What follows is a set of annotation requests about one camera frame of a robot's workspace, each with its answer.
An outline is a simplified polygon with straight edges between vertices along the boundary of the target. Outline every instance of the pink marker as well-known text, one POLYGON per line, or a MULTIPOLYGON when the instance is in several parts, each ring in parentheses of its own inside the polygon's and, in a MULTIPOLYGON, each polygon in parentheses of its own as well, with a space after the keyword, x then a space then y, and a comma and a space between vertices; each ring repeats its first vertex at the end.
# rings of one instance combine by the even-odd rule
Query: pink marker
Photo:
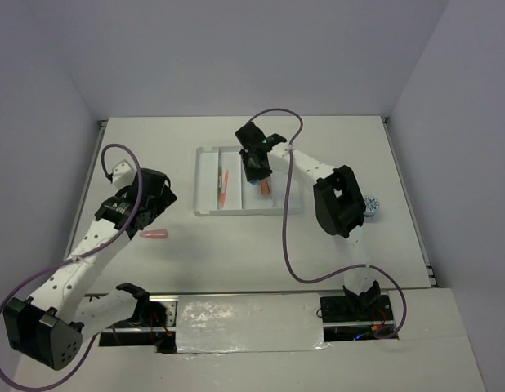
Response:
POLYGON ((140 238, 163 238, 166 239, 169 236, 169 232, 165 229, 160 230, 146 230, 140 232, 140 238))

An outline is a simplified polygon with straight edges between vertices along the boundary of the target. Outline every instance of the transparent plastic sheet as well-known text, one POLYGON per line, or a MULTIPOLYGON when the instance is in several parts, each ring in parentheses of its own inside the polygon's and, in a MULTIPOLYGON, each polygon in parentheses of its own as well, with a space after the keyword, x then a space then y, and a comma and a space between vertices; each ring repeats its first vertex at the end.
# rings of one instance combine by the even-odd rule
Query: transparent plastic sheet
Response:
POLYGON ((309 294, 181 296, 179 353, 309 351, 326 347, 316 316, 320 297, 309 294))

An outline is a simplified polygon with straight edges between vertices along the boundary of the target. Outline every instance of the cable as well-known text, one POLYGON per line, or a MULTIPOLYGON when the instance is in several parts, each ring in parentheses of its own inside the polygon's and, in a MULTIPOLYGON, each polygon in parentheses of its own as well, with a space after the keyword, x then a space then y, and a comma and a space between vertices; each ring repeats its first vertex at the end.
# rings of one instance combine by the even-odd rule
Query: cable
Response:
POLYGON ((403 327, 405 324, 405 319, 407 318, 407 301, 405 299, 405 295, 403 293, 403 290, 401 289, 400 285, 383 269, 377 267, 376 265, 370 265, 370 264, 354 264, 354 265, 349 265, 347 267, 343 267, 341 269, 338 269, 336 271, 331 272, 330 274, 326 274, 322 277, 315 278, 315 279, 303 279, 300 278, 299 276, 296 275, 294 272, 293 267, 291 266, 291 262, 288 258, 288 244, 287 244, 287 221, 288 221, 288 202, 289 202, 289 195, 291 193, 291 182, 293 179, 293 166, 294 166, 294 153, 293 153, 293 143, 296 140, 296 138, 302 133, 303 130, 303 119, 302 116, 300 116, 298 113, 293 112, 292 110, 289 109, 282 109, 282 108, 273 108, 273 109, 266 109, 262 110, 261 112, 255 114, 252 116, 249 120, 248 123, 250 123, 252 120, 260 117, 261 115, 269 112, 285 112, 292 114, 294 117, 298 119, 300 122, 300 127, 296 131, 296 133, 293 135, 291 140, 289 141, 289 148, 288 148, 288 155, 289 155, 289 164, 288 164, 288 173, 287 173, 287 185, 285 186, 285 197, 284 197, 284 215, 282 219, 282 250, 284 252, 284 259, 285 259, 285 265, 287 266, 288 272, 291 274, 291 276, 298 281, 299 283, 304 283, 304 284, 312 284, 312 283, 319 283, 323 282, 326 279, 332 278, 333 276, 336 276, 338 274, 342 274, 344 272, 347 272, 349 270, 356 270, 358 268, 370 268, 371 270, 376 270, 383 276, 385 276, 387 279, 389 279, 392 284, 396 287, 396 290, 400 294, 401 301, 403 302, 403 316, 401 318, 400 324, 398 324, 398 327, 391 332, 388 335, 381 336, 379 333, 381 330, 384 329, 391 329, 391 326, 384 326, 378 329, 377 332, 374 333, 374 336, 378 339, 388 339, 393 336, 396 336, 397 333, 400 331, 400 329, 403 327))
MULTIPOLYGON (((136 194, 135 206, 133 207, 133 209, 131 211, 131 214, 129 215, 128 219, 125 221, 125 223, 120 228, 120 230, 118 231, 118 233, 116 233, 116 235, 112 237, 112 239, 110 239, 109 241, 106 241, 103 245, 100 245, 99 247, 96 247, 96 248, 92 249, 91 251, 83 253, 82 255, 79 256, 79 258, 81 258, 81 259, 85 259, 85 258, 87 258, 89 256, 92 256, 92 255, 94 255, 94 254, 96 254, 98 252, 103 251, 109 245, 111 245, 114 241, 116 241, 125 232, 125 230, 127 229, 127 227, 129 227, 129 225, 131 224, 132 219, 135 217, 136 213, 138 212, 138 207, 140 206, 141 196, 142 196, 142 192, 143 192, 143 176, 142 176, 142 173, 141 173, 140 164, 138 163, 138 159, 136 158, 136 155, 128 147, 126 147, 125 145, 120 145, 120 144, 117 144, 117 143, 113 143, 113 144, 107 145, 106 147, 103 148, 103 150, 101 152, 101 166, 102 166, 102 169, 103 169, 103 171, 105 173, 105 176, 107 178, 109 178, 109 176, 112 176, 112 175, 110 175, 107 172, 107 169, 105 168, 105 153, 107 152, 107 150, 112 149, 112 148, 123 149, 125 152, 127 152, 129 154, 129 156, 131 157, 132 161, 135 164, 135 167, 136 167, 136 176, 138 178, 138 192, 136 194)), ((15 288, 13 288, 11 290, 11 292, 9 294, 7 294, 6 297, 3 299, 2 303, 0 304, 0 315, 2 314, 2 312, 4 311, 4 309, 6 308, 7 302, 9 302, 9 300, 21 288, 23 288, 26 285, 28 285, 29 283, 33 282, 37 278, 40 278, 40 277, 42 277, 45 274, 53 274, 55 271, 59 270, 60 268, 66 266, 66 265, 69 265, 71 263, 74 263, 74 259, 69 258, 69 259, 61 262, 60 264, 52 265, 51 267, 47 267, 45 269, 42 269, 41 271, 37 272, 33 276, 31 276, 31 277, 25 279, 24 281, 22 281, 15 288)), ((0 367, 0 378, 2 379, 2 381, 4 381, 10 387, 16 388, 17 390, 21 390, 21 391, 24 391, 24 392, 45 392, 46 390, 52 390, 53 388, 56 388, 57 386, 60 386, 60 385, 64 384, 69 378, 71 378, 74 375, 74 373, 76 373, 79 370, 79 368, 83 365, 84 361, 86 360, 86 357, 89 355, 89 352, 91 351, 91 348, 92 348, 92 346, 93 346, 93 344, 95 342, 95 339, 96 339, 96 336, 94 336, 91 339, 91 342, 89 343, 89 346, 87 347, 85 353, 83 354, 83 357, 77 363, 76 367, 67 376, 65 376, 64 378, 62 378, 60 381, 56 382, 55 384, 51 384, 51 385, 48 385, 48 386, 42 386, 42 387, 38 387, 38 388, 31 388, 31 387, 28 387, 28 386, 20 385, 20 384, 15 383, 11 378, 9 378, 3 372, 3 370, 2 370, 1 367, 0 367)))

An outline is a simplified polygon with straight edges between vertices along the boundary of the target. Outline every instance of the gray wall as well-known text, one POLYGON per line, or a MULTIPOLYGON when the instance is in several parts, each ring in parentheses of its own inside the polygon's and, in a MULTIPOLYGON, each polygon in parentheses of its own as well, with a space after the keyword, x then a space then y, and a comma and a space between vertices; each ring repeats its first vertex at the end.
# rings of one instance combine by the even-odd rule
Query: gray wall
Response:
POLYGON ((32 0, 98 118, 389 114, 448 0, 32 0))
MULTIPOLYGON (((25 1, 0 0, 0 300, 61 260, 96 134, 25 1)), ((13 376, 2 325, 0 361, 13 376)))
POLYGON ((438 278, 505 391, 505 0, 451 0, 391 115, 438 278))

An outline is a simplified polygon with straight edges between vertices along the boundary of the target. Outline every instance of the purple cable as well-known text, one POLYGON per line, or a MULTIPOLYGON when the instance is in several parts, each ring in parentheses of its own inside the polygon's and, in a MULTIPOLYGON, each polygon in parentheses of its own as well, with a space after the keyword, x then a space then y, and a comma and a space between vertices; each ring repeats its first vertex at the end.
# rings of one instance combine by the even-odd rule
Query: purple cable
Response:
POLYGON ((293 112, 292 110, 282 109, 282 108, 273 108, 273 109, 262 110, 261 112, 255 114, 254 116, 252 116, 248 120, 248 123, 250 123, 252 120, 260 117, 261 115, 263 115, 265 113, 269 113, 269 112, 285 112, 285 113, 289 113, 289 114, 292 114, 294 117, 296 117, 298 119, 298 121, 300 122, 300 127, 298 128, 298 130, 296 131, 296 133, 293 135, 293 137, 289 141, 289 149, 288 149, 289 164, 288 164, 288 173, 287 173, 287 185, 285 187, 284 217, 283 217, 283 220, 282 220, 282 249, 283 249, 283 252, 284 252, 285 265, 287 266, 288 272, 298 282, 304 283, 304 284, 312 284, 312 283, 323 282, 324 280, 332 278, 333 276, 336 276, 338 274, 342 274, 342 273, 347 272, 349 270, 356 270, 358 268, 370 268, 372 270, 376 270, 377 272, 379 272, 380 274, 382 274, 383 276, 385 276, 387 279, 389 279, 391 281, 391 283, 394 284, 394 286, 396 287, 396 290, 398 290, 398 293, 400 294, 400 297, 401 297, 401 301, 403 303, 403 316, 401 317, 400 323, 398 324, 398 326, 395 328, 395 330, 393 332, 391 332, 388 335, 382 336, 381 335, 381 331, 382 330, 392 328, 391 325, 389 325, 389 326, 385 326, 384 325, 383 327, 381 327, 380 329, 378 329, 374 333, 374 336, 376 338, 378 338, 378 339, 388 339, 388 338, 396 336, 398 334, 398 332, 401 330, 401 328, 403 327, 403 325, 405 324, 405 320, 407 318, 407 301, 405 299, 405 294, 403 293, 403 290, 400 287, 400 285, 387 272, 385 272, 383 269, 377 267, 376 265, 354 264, 354 265, 348 265, 347 267, 343 267, 341 269, 337 269, 336 271, 333 271, 330 274, 326 274, 326 275, 324 275, 322 277, 315 278, 315 279, 303 279, 303 278, 300 278, 299 276, 297 276, 296 273, 294 272, 294 269, 291 266, 291 262, 288 259, 288 244, 287 244, 288 202, 289 202, 289 195, 291 193, 291 183, 292 183, 292 180, 293 180, 294 154, 293 154, 292 146, 293 146, 293 143, 296 140, 296 138, 300 135, 300 133, 302 133, 303 119, 302 119, 302 117, 298 113, 293 112))
MULTIPOLYGON (((126 151, 129 154, 129 156, 131 156, 131 159, 135 164, 136 176, 138 177, 138 192, 136 194, 135 206, 132 209, 131 214, 129 215, 128 219, 125 221, 123 226, 120 228, 119 232, 116 233, 116 235, 114 237, 112 237, 112 239, 105 242, 103 245, 100 245, 99 247, 92 249, 91 251, 83 253, 82 255, 79 256, 81 258, 86 258, 86 257, 94 255, 95 253, 101 252, 102 250, 106 249, 110 244, 112 244, 114 241, 116 241, 125 232, 127 227, 131 224, 131 221, 135 217, 136 212, 138 211, 138 207, 140 206, 141 195, 142 195, 142 191, 143 191, 143 176, 141 174, 141 168, 140 168, 140 164, 138 163, 138 159, 136 158, 136 155, 125 145, 120 145, 120 144, 107 145, 106 147, 103 148, 103 150, 101 152, 101 166, 102 166, 105 176, 109 175, 109 173, 107 172, 107 169, 105 168, 105 153, 107 152, 108 149, 112 149, 112 148, 123 149, 124 151, 126 151)), ((28 285, 29 283, 33 282, 35 279, 40 278, 41 276, 43 276, 45 274, 52 274, 55 271, 59 270, 60 268, 66 266, 66 265, 69 265, 73 262, 74 262, 74 260, 69 258, 69 259, 61 262, 60 264, 52 265, 51 267, 47 267, 46 269, 43 269, 43 270, 37 272, 33 276, 25 279, 23 282, 18 284, 15 288, 13 288, 11 290, 11 292, 9 294, 7 294, 6 298, 4 298, 4 300, 0 304, 0 315, 2 314, 3 310, 5 309, 7 302, 9 302, 9 300, 21 288, 23 288, 26 285, 28 285)), ((74 373, 76 373, 79 370, 79 368, 83 365, 87 356, 89 355, 89 352, 91 351, 91 348, 93 347, 93 345, 95 343, 95 339, 96 339, 96 336, 94 336, 91 339, 91 342, 87 346, 86 352, 83 354, 82 358, 77 363, 76 367, 71 372, 69 372, 69 374, 67 376, 65 376, 64 378, 62 378, 60 381, 56 382, 55 384, 48 385, 48 386, 41 386, 38 388, 31 388, 28 386, 16 384, 11 378, 9 378, 3 372, 1 367, 0 367, 0 378, 2 379, 2 381, 4 381, 10 387, 16 388, 17 390, 22 390, 24 392, 45 392, 46 390, 52 390, 53 388, 56 388, 57 386, 64 384, 69 378, 71 378, 74 375, 74 373)))

